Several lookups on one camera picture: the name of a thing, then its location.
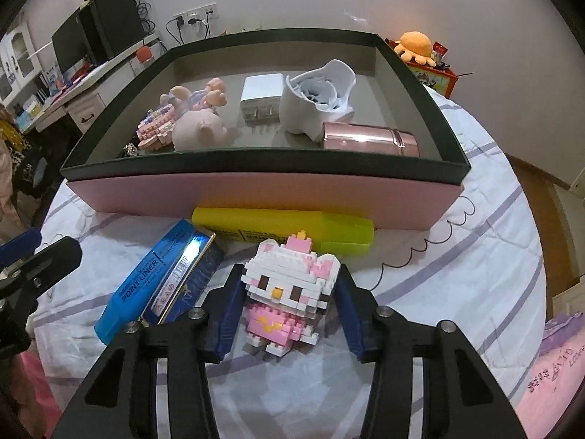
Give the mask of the blue point liner pen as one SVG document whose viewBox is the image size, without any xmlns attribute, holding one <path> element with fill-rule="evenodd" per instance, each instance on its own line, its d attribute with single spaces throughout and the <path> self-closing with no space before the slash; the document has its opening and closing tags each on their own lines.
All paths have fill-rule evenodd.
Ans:
<svg viewBox="0 0 585 439">
<path fill-rule="evenodd" d="M 195 227 L 190 222 L 178 221 L 125 278 L 94 326 L 103 344 L 108 345 L 128 322 L 139 318 L 163 276 L 194 234 Z"/>
</svg>

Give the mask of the blue metal harmonica box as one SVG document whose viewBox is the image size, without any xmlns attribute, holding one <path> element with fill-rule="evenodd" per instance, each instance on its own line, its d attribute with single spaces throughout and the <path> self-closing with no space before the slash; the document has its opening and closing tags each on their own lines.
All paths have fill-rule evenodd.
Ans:
<svg viewBox="0 0 585 439">
<path fill-rule="evenodd" d="M 173 322 L 194 308 L 224 258 L 208 230 L 196 230 L 144 308 L 144 326 Z"/>
</svg>

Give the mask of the pink brick keyboard toy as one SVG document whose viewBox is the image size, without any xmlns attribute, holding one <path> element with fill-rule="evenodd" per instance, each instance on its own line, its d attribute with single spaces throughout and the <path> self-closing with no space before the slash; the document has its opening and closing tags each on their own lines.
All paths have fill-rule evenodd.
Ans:
<svg viewBox="0 0 585 439">
<path fill-rule="evenodd" d="M 136 130 L 139 150 L 159 150 L 173 142 L 174 106 L 163 105 L 143 119 Z"/>
</svg>

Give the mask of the pink white brick cat figure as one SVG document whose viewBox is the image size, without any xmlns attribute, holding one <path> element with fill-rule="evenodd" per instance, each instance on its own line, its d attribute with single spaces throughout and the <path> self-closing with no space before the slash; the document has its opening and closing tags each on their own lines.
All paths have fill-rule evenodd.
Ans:
<svg viewBox="0 0 585 439">
<path fill-rule="evenodd" d="M 327 312 L 340 267 L 334 255 L 316 254 L 304 231 L 283 244 L 261 242 L 241 274 L 251 299 L 246 343 L 279 358 L 298 343 L 316 345 L 316 326 Z"/>
</svg>

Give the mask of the yellow highlighter pen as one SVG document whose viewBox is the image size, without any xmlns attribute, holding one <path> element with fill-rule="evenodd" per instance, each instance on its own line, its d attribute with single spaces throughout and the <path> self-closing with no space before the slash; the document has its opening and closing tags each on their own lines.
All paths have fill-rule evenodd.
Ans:
<svg viewBox="0 0 585 439">
<path fill-rule="evenodd" d="M 322 211 L 198 207 L 191 222 L 230 241 L 284 244 L 291 235 L 301 236 L 312 239 L 315 252 L 336 256 L 365 255 L 374 240 L 371 220 Z"/>
</svg>

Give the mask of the white power adapter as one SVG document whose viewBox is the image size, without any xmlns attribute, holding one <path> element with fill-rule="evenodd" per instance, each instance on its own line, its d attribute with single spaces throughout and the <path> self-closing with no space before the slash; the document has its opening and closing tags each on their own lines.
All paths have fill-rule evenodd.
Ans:
<svg viewBox="0 0 585 439">
<path fill-rule="evenodd" d="M 247 124 L 279 121 L 280 98 L 284 90 L 282 74 L 248 76 L 240 98 L 240 111 Z"/>
</svg>

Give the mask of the pink embroidered pillow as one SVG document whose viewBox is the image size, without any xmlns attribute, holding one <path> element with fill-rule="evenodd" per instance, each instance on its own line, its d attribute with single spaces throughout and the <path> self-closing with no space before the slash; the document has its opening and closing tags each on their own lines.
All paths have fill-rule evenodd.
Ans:
<svg viewBox="0 0 585 439">
<path fill-rule="evenodd" d="M 528 387 L 516 408 L 528 438 L 544 438 L 569 407 L 584 379 L 584 313 L 546 322 Z"/>
</svg>

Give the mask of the white desk with drawers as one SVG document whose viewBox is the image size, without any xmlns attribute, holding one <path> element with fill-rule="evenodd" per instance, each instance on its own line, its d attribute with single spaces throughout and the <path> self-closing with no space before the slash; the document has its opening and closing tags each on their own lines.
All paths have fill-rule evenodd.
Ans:
<svg viewBox="0 0 585 439">
<path fill-rule="evenodd" d="M 22 124 L 21 132 L 43 132 L 68 115 L 85 133 L 113 99 L 144 70 L 143 64 L 137 60 L 137 51 L 143 46 L 151 48 L 159 43 L 160 35 L 155 32 L 114 59 L 95 67 L 63 94 L 46 101 L 37 116 Z"/>
</svg>

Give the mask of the pink pig doll figure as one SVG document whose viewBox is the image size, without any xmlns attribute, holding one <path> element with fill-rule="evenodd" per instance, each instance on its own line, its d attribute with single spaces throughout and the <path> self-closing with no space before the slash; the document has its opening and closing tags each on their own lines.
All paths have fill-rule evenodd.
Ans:
<svg viewBox="0 0 585 439">
<path fill-rule="evenodd" d="M 223 147 L 228 142 L 228 130 L 217 114 L 218 107 L 227 104 L 226 87 L 219 77 L 212 78 L 205 88 L 191 92 L 177 85 L 160 97 L 160 105 L 174 107 L 174 126 L 171 130 L 176 151 L 194 151 Z"/>
</svg>

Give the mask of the bottle with red cap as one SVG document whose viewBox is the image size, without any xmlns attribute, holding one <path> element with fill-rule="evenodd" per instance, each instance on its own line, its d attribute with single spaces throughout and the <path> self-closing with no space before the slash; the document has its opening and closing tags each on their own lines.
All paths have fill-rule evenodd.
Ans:
<svg viewBox="0 0 585 439">
<path fill-rule="evenodd" d="M 150 64 L 154 59 L 152 50 L 149 46 L 141 46 L 136 51 L 136 58 L 139 63 L 143 65 Z"/>
</svg>

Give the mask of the rose gold metal cylinder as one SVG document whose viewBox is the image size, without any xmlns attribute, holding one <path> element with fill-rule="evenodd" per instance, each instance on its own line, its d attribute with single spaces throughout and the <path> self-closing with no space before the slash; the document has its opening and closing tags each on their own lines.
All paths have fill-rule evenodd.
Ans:
<svg viewBox="0 0 585 439">
<path fill-rule="evenodd" d="M 324 124 L 323 148 L 402 157 L 420 156 L 418 141 L 410 132 L 339 122 Z"/>
</svg>

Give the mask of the pink box with black rim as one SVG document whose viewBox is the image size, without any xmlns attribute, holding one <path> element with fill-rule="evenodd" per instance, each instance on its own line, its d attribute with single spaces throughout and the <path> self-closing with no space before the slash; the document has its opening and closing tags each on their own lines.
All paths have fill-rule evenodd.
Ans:
<svg viewBox="0 0 585 439">
<path fill-rule="evenodd" d="M 243 120 L 239 96 L 247 76 L 296 74 L 333 59 L 357 75 L 356 122 L 410 132 L 418 155 L 331 151 L 281 124 Z M 164 92 L 212 77 L 228 89 L 225 146 L 122 156 Z M 364 217 L 379 228 L 425 230 L 459 197 L 470 169 L 427 89 L 380 36 L 308 28 L 240 33 L 170 50 L 104 109 L 61 174 L 99 212 L 188 217 L 197 207 L 308 210 Z"/>
</svg>

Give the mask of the red cartoon storage crate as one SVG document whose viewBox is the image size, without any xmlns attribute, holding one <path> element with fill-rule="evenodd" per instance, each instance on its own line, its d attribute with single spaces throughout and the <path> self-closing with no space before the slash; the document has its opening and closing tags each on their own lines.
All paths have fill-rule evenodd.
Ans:
<svg viewBox="0 0 585 439">
<path fill-rule="evenodd" d="M 386 43 L 394 50 L 397 46 L 398 41 L 386 39 Z M 432 43 L 432 57 L 436 62 L 435 67 L 429 67 L 428 65 L 419 65 L 416 63 L 405 63 L 416 79 L 430 88 L 433 88 L 436 92 L 443 95 L 446 98 L 451 96 L 451 93 L 458 80 L 458 76 L 449 68 L 448 65 L 443 64 L 441 59 L 436 58 L 435 49 L 439 48 L 439 57 L 446 54 L 447 50 L 444 46 Z"/>
</svg>

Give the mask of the orange octopus plush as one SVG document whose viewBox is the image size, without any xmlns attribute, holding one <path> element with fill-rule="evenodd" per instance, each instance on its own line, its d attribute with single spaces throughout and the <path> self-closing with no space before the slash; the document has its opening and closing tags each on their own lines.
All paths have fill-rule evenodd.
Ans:
<svg viewBox="0 0 585 439">
<path fill-rule="evenodd" d="M 422 32 L 411 31 L 401 35 L 394 52 L 405 63 L 416 63 L 435 67 L 436 62 L 432 57 L 432 43 L 428 36 Z"/>
</svg>

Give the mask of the white wall power strip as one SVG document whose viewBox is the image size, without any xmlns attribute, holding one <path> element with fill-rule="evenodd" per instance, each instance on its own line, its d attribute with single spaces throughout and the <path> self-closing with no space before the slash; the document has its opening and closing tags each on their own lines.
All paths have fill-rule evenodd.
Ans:
<svg viewBox="0 0 585 439">
<path fill-rule="evenodd" d="M 219 18 L 216 3 L 201 5 L 191 10 L 185 10 L 174 14 L 175 19 L 183 20 L 187 25 L 197 24 L 199 21 L 212 21 Z"/>
</svg>

